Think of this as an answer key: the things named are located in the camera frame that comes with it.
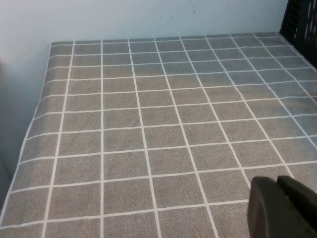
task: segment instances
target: white grid line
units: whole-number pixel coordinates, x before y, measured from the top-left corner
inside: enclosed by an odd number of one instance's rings
[[[286,165],[306,165],[306,164],[317,164],[317,160],[286,163]],[[241,170],[241,168],[243,170],[257,170],[257,169],[275,168],[275,167],[284,167],[284,166],[285,165],[283,163],[280,163],[280,164],[271,164],[271,165],[232,167],[232,168],[212,169],[212,170],[197,170],[197,171],[189,171],[189,172],[173,173],[173,174],[158,174],[158,175],[151,175],[151,177],[162,178],[162,177],[174,177],[174,176],[183,176],[183,175],[195,175],[196,173],[205,174],[205,173],[214,173],[214,172],[238,171],[238,170]],[[53,187],[74,187],[74,186],[81,186],[81,185],[88,185],[88,184],[97,184],[97,183],[104,184],[108,182],[130,181],[130,180],[136,180],[136,179],[149,179],[149,178],[150,176],[115,178],[115,179],[106,179],[106,180],[102,179],[102,180],[94,180],[94,181],[88,181],[88,182],[54,184]],[[34,190],[34,189],[41,189],[41,188],[50,188],[50,185],[40,185],[40,186],[16,189],[11,191],[10,194]]]
[[[167,75],[166,75],[166,71],[165,71],[165,68],[164,68],[164,64],[163,64],[163,62],[162,62],[162,58],[161,58],[161,56],[160,56],[160,52],[159,52],[158,45],[157,45],[156,42],[155,42],[155,47],[156,47],[157,52],[158,52],[159,61],[161,62],[161,66],[162,66],[162,69],[163,69],[163,72],[164,72],[164,75],[165,75],[166,83],[167,83],[167,86],[168,86],[168,88],[169,88],[170,96],[171,96],[172,101],[173,101],[173,104],[174,104],[174,108],[175,108],[175,111],[176,111],[176,115],[177,115],[177,118],[178,118],[178,121],[179,121],[181,130],[182,130],[182,134],[183,134],[184,141],[185,141],[185,144],[186,144],[186,147],[187,147],[187,150],[188,150],[190,159],[191,159],[191,163],[192,163],[193,168],[194,168],[194,171],[195,171],[195,175],[196,175],[196,178],[197,178],[197,181],[198,181],[198,185],[199,185],[201,194],[202,194],[202,196],[203,196],[204,203],[205,203],[205,205],[206,205],[207,213],[208,213],[208,216],[209,216],[209,219],[210,219],[210,222],[211,222],[211,226],[212,226],[214,235],[215,235],[216,238],[219,238],[218,231],[217,231],[217,228],[216,228],[216,226],[215,226],[215,223],[214,223],[214,220],[213,220],[213,217],[212,217],[212,214],[211,214],[210,207],[207,205],[207,204],[208,204],[208,200],[207,200],[207,197],[206,197],[206,194],[205,194],[205,191],[204,191],[202,182],[201,182],[201,180],[200,180],[200,176],[199,176],[199,174],[198,174],[198,172],[197,172],[197,167],[196,167],[196,164],[195,164],[195,160],[194,160],[192,151],[191,151],[190,146],[189,146],[189,143],[188,143],[188,139],[187,139],[187,136],[186,136],[186,133],[185,133],[185,130],[184,130],[184,126],[183,126],[183,124],[182,124],[182,121],[181,121],[181,118],[180,118],[180,115],[179,115],[179,112],[178,112],[178,109],[177,109],[177,106],[176,106],[176,102],[175,102],[173,93],[172,93],[172,91],[171,91],[171,89],[170,89],[170,84],[169,84],[169,82],[168,82],[168,78],[167,78]]]
[[[232,41],[234,42],[234,44],[236,46],[238,46],[238,44],[235,42],[235,40],[231,37]],[[248,63],[250,64],[250,66],[254,69],[255,67],[251,64],[250,60],[246,57],[246,55],[243,53],[243,51],[239,48],[239,51],[241,52],[241,54],[247,59]],[[263,80],[263,82],[265,82],[265,80],[261,77],[261,75],[257,72],[258,76]],[[248,108],[248,110],[250,111],[250,113],[252,114],[252,116],[256,119],[254,113],[252,112],[251,108],[249,107],[248,103],[245,102],[246,107]],[[294,178],[291,170],[289,169],[289,167],[286,165],[284,159],[282,158],[281,154],[279,153],[278,149],[276,148],[276,146],[274,145],[274,143],[272,142],[272,140],[269,138],[268,134],[266,133],[266,131],[264,130],[263,126],[260,124],[259,120],[256,119],[256,122],[258,124],[258,126],[260,127],[261,131],[263,132],[263,134],[265,135],[265,137],[268,139],[270,145],[272,146],[272,148],[274,149],[274,151],[276,152],[276,154],[278,155],[279,159],[281,160],[281,162],[283,163],[283,165],[285,166],[286,170],[288,171],[289,175]]]
[[[72,47],[72,55],[71,55],[71,58],[70,58],[70,67],[69,67],[69,71],[68,71],[68,79],[70,78],[70,69],[71,69],[71,65],[72,65],[72,61],[73,61],[74,49],[75,49],[75,42],[73,42],[73,47]],[[54,179],[55,179],[55,172],[56,172],[56,165],[57,165],[57,157],[58,157],[58,152],[59,152],[61,132],[62,132],[62,129],[63,129],[64,112],[65,112],[65,108],[66,108],[68,86],[69,86],[69,80],[67,81],[67,84],[66,84],[65,98],[64,98],[64,103],[63,103],[61,119],[60,119],[60,127],[59,127],[59,134],[58,134],[58,138],[57,138],[57,145],[56,145],[56,151],[55,151],[55,158],[54,158],[54,165],[53,165],[53,171],[52,171],[52,177],[51,177],[51,184],[50,184],[50,188],[49,188],[48,200],[47,200],[47,204],[46,204],[46,208],[45,208],[45,214],[44,214],[42,238],[45,237],[46,227],[47,227],[47,220],[48,220],[48,217],[49,217],[50,203],[51,203],[51,197],[52,197],[53,185],[54,185]]]
[[[143,119],[142,119],[142,114],[141,114],[139,93],[138,93],[138,88],[137,88],[137,81],[136,81],[135,72],[134,72],[133,59],[132,59],[132,54],[131,54],[131,46],[130,46],[130,41],[129,40],[128,40],[128,46],[129,46],[130,60],[131,60],[131,64],[132,64],[132,74],[133,74],[134,88],[135,88],[135,91],[136,91],[136,99],[137,99],[137,104],[138,104],[141,132],[142,132],[142,138],[143,138],[143,146],[144,146],[145,157],[146,157],[146,161],[147,161],[147,168],[148,168],[148,174],[149,174],[149,182],[150,182],[152,202],[153,202],[153,208],[154,208],[154,214],[155,214],[156,227],[157,227],[157,232],[158,232],[158,238],[161,238],[162,235],[161,235],[160,224],[159,224],[159,213],[158,213],[158,208],[157,208],[157,203],[156,203],[156,198],[155,198],[155,193],[154,193],[152,172],[151,172],[151,167],[150,167],[149,154],[148,154],[148,150],[147,150],[148,147],[147,147],[145,133],[144,133],[144,126],[143,126]]]
[[[103,42],[101,41],[101,54],[103,54]],[[103,57],[101,58],[101,79],[104,77],[104,70],[103,70]],[[104,108],[104,81],[101,80],[101,109]],[[100,163],[100,180],[104,181],[104,112],[100,111],[101,113],[101,142],[100,142],[100,146],[101,146],[101,163]],[[100,183],[100,238],[104,237],[104,219],[102,218],[104,216],[104,183],[101,182]]]

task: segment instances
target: gray mat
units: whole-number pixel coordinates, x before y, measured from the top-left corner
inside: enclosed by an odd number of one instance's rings
[[[254,176],[317,190],[316,96],[276,33],[53,43],[0,237],[247,237]]]

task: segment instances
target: wall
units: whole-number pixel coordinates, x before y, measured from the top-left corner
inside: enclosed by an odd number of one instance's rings
[[[0,0],[0,154],[9,176],[40,96],[51,41],[278,31],[286,5],[287,0]]]

